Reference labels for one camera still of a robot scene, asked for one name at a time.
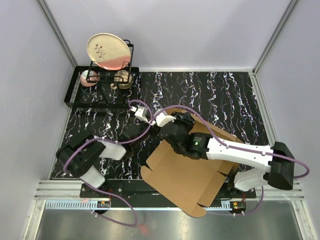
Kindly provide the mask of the brown cardboard box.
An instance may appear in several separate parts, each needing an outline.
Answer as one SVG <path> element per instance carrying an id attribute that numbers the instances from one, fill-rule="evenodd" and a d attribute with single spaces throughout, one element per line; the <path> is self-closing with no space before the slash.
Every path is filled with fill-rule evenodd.
<path id="1" fill-rule="evenodd" d="M 226 176 L 238 164 L 221 159 L 191 159 L 174 152 L 165 140 L 140 169 L 142 179 L 191 217 L 206 214 Z"/>

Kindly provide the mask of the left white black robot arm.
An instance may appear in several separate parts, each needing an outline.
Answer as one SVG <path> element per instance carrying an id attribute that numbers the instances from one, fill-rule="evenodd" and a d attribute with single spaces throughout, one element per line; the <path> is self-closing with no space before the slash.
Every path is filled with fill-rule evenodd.
<path id="1" fill-rule="evenodd" d="M 106 178 L 94 166 L 100 158 L 114 161 L 126 161 L 134 152 L 139 140 L 132 142 L 143 132 L 142 125 L 129 124 L 120 135 L 120 142 L 127 144 L 118 145 L 110 140 L 99 140 L 91 132 L 85 130 L 63 144 L 55 156 L 62 165 L 67 165 L 65 171 L 74 178 L 84 180 L 91 185 L 90 192 L 97 198 L 103 198 L 108 193 Z"/>

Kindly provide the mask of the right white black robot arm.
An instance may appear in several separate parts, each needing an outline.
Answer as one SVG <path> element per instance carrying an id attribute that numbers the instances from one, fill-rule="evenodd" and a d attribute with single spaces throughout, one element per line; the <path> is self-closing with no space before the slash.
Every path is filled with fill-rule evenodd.
<path id="1" fill-rule="evenodd" d="M 160 113 L 155 122 L 159 135 L 176 154 L 199 160 L 222 160 L 251 166 L 229 177 L 228 195 L 239 198 L 252 188 L 269 185 L 290 191 L 294 185 L 295 164 L 288 147 L 282 142 L 274 146 L 250 145 L 228 140 L 220 129 L 189 112 Z"/>

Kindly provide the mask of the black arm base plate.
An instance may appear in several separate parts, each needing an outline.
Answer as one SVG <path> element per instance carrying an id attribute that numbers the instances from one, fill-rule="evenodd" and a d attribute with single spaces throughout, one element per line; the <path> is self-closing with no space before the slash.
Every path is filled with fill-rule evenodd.
<path id="1" fill-rule="evenodd" d="M 215 196 L 215 200 L 231 200 L 231 199 L 254 199 L 257 197 L 256 190 L 240 192 L 235 189 L 227 189 L 228 182 L 225 181 Z M 107 179 L 106 182 L 99 188 L 102 191 L 110 192 L 124 198 L 132 196 L 160 196 L 161 194 L 153 187 L 145 183 L 143 180 L 128 180 L 128 179 Z M 108 197 L 106 194 L 93 190 L 86 184 L 80 187 L 81 198 L 103 198 Z"/>

